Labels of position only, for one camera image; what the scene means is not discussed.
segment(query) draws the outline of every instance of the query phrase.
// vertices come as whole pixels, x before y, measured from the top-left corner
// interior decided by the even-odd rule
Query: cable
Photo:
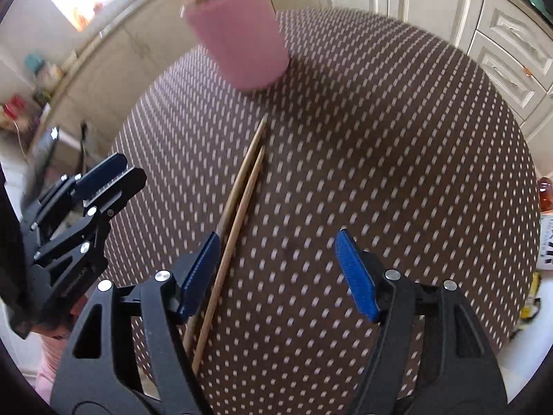
[[[17,126],[17,123],[15,120],[12,120],[13,124],[16,127],[17,131],[17,140],[19,141],[19,147],[21,148],[21,152],[23,153],[23,158],[25,159],[25,162],[27,162],[27,155],[25,154],[25,150],[23,149],[23,144],[21,143],[21,132],[19,132],[19,127]]]

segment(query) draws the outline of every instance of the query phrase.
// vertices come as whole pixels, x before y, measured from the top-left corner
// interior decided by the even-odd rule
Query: cabinet drawer
[[[526,120],[545,95],[545,89],[507,51],[482,33],[476,32],[468,55],[480,65],[497,91],[523,120]]]
[[[508,0],[484,0],[478,31],[526,66],[545,88],[553,84],[553,40]]]
[[[534,165],[540,173],[553,175],[553,99],[546,96],[540,103],[534,114],[522,125],[522,131],[526,137],[526,143],[532,154]]]

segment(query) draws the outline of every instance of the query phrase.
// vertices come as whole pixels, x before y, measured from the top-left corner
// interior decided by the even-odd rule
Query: blue finger pad
[[[196,314],[204,301],[207,286],[220,259],[221,239],[217,234],[212,233],[182,285],[182,300],[178,313],[184,318]]]
[[[366,315],[370,321],[376,321],[379,310],[376,304],[374,282],[365,270],[363,260],[347,231],[339,231],[335,248],[336,258],[342,267],[357,310]]]
[[[113,154],[96,165],[75,184],[74,200],[90,200],[101,188],[108,185],[126,169],[126,157]]]

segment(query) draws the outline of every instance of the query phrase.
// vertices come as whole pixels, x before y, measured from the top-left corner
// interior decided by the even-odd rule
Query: brown tablecloth
[[[153,83],[114,144],[148,174],[107,242],[106,276],[128,285],[215,228],[269,115],[266,163],[199,375],[217,414],[344,413],[378,327],[356,310],[336,262],[342,227],[411,279],[457,281],[496,351],[537,255],[532,159],[472,60],[366,12],[278,18],[291,62],[276,85],[239,93],[198,47]],[[136,341],[149,371],[139,331]]]

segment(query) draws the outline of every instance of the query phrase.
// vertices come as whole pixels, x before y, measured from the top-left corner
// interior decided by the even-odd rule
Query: orange bottle
[[[540,191],[541,211],[553,210],[553,183],[547,177],[542,177],[537,182]]]

